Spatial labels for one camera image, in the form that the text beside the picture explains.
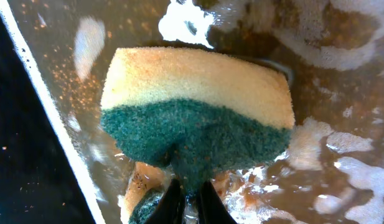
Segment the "green yellow sponge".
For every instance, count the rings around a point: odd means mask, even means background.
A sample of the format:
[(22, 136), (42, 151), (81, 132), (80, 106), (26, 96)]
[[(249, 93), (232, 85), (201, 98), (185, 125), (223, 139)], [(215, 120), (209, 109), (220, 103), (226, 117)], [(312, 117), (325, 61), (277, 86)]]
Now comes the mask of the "green yellow sponge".
[(123, 221), (145, 223), (171, 179), (191, 198), (221, 172), (272, 161), (294, 122), (280, 72), (200, 49), (116, 49), (100, 124), (136, 163)]

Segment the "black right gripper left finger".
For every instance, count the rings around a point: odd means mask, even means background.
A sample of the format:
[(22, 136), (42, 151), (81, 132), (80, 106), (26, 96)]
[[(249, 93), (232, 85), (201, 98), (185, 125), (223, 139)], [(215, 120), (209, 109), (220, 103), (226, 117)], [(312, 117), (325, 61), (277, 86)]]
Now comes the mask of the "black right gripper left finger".
[(158, 206), (145, 224), (182, 224), (185, 210), (185, 195), (177, 179), (171, 183)]

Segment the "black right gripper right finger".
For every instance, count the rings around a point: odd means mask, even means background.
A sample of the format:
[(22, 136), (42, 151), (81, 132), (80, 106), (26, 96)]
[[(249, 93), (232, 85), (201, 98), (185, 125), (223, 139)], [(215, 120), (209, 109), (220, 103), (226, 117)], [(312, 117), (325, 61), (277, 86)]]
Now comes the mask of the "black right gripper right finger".
[(209, 181), (197, 192), (197, 208), (199, 224), (236, 224)]

